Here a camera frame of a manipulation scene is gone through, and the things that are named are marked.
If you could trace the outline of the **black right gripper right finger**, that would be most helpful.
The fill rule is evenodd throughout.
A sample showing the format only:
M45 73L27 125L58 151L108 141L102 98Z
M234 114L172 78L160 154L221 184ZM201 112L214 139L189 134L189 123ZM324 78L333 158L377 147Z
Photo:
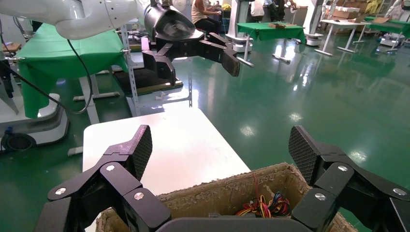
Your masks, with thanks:
M310 190L292 219L323 232L340 208L374 232L410 229L410 192L359 167L339 147L314 140L302 126L291 129L288 150Z

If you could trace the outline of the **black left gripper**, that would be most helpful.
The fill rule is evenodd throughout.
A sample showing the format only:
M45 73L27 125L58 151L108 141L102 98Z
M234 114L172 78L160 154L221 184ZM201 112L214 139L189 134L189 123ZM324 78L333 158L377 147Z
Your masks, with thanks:
M171 86L176 83L172 60L181 57L201 56L220 63L231 76L239 76L240 61L233 44L213 32L205 36L173 6L152 3L146 10L144 23L157 51L155 54L151 50L142 51L144 67Z

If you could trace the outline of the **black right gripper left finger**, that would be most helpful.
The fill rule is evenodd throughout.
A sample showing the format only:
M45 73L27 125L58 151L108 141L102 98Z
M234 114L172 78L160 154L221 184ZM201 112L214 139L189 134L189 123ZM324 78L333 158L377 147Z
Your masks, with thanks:
M35 230L83 232L107 208L133 232L158 230L171 212L141 183L152 148L148 125L129 141L109 146L93 167L49 191Z

